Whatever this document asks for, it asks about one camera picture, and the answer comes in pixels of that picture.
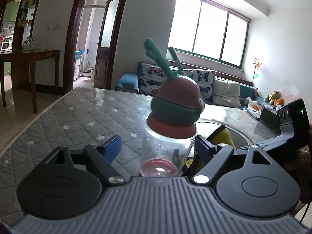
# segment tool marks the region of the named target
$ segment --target orange stuffed toy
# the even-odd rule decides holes
[[[275,102],[274,102],[274,109],[276,109],[276,106],[277,105],[281,105],[283,106],[284,105],[284,99],[277,99]]]

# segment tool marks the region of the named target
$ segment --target bucket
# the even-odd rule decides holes
[[[94,72],[96,68],[91,68],[91,80],[94,81]]]

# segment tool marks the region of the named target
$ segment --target green window frame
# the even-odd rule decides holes
[[[179,51],[179,52],[183,52],[185,54],[191,54],[191,55],[194,55],[194,56],[198,56],[198,57],[202,57],[202,58],[206,58],[206,59],[209,59],[209,60],[213,60],[213,61],[217,61],[217,62],[220,62],[220,63],[223,63],[223,64],[226,64],[226,65],[230,65],[230,66],[233,66],[235,68],[241,68],[242,66],[242,63],[243,63],[243,59],[244,59],[244,54],[245,54],[245,50],[246,50],[246,43],[247,43],[247,38],[248,38],[248,30],[249,30],[249,23],[250,23],[250,19],[244,17],[243,15],[239,14],[238,12],[236,11],[233,11],[232,9],[229,9],[221,4],[218,4],[214,1],[211,1],[211,0],[200,0],[201,1],[201,4],[200,4],[200,10],[199,10],[199,17],[198,17],[198,23],[197,23],[197,27],[196,27],[196,32],[195,32],[195,37],[194,37],[194,42],[193,42],[193,48],[192,48],[192,51],[186,51],[186,50],[183,50],[183,49],[179,49],[179,48],[175,48],[176,51]],[[224,29],[224,34],[223,34],[223,43],[222,43],[222,47],[221,47],[221,52],[220,52],[220,56],[219,56],[219,59],[215,59],[215,58],[212,58],[212,57],[209,57],[209,56],[205,56],[205,55],[202,55],[202,54],[198,54],[196,52],[194,52],[194,47],[195,47],[195,42],[196,42],[196,37],[197,37],[197,31],[198,31],[198,27],[199,27],[199,20],[200,20],[200,15],[201,15],[201,10],[202,10],[202,4],[203,3],[208,3],[210,5],[213,5],[221,10],[224,10],[227,12],[227,20],[226,20],[226,24],[225,24],[225,29]],[[225,41],[226,41],[226,35],[227,35],[227,28],[228,28],[228,22],[229,22],[229,15],[232,14],[244,21],[246,21],[247,23],[247,27],[246,27],[246,33],[245,33],[245,40],[244,40],[244,47],[243,47],[243,51],[242,51],[242,55],[241,55],[241,60],[240,60],[240,63],[239,63],[239,66],[236,65],[236,64],[232,64],[230,62],[226,62],[224,60],[222,60],[222,55],[223,55],[223,51],[224,51],[224,45],[225,45]]]

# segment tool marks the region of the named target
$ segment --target table leg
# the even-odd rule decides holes
[[[38,112],[36,98],[36,61],[30,62],[30,83],[32,88],[32,108],[34,113]]]
[[[2,105],[5,107],[7,105],[5,101],[5,91],[4,91],[4,59],[0,57],[0,84],[1,84],[1,97]]]
[[[60,56],[55,57],[55,95],[58,95]]]

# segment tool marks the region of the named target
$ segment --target butterfly cushion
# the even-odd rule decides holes
[[[184,75],[192,78],[199,86],[203,100],[209,100],[212,95],[215,71],[208,69],[185,69]],[[152,90],[158,89],[165,80],[163,70],[153,64],[139,63],[139,89],[141,94],[152,95]]]
[[[215,71],[208,69],[186,69],[184,75],[192,78],[199,86],[203,100],[209,100],[212,96],[213,79]]]
[[[139,63],[138,75],[140,93],[146,95],[152,95],[152,90],[158,89],[166,77],[160,67],[143,62]]]

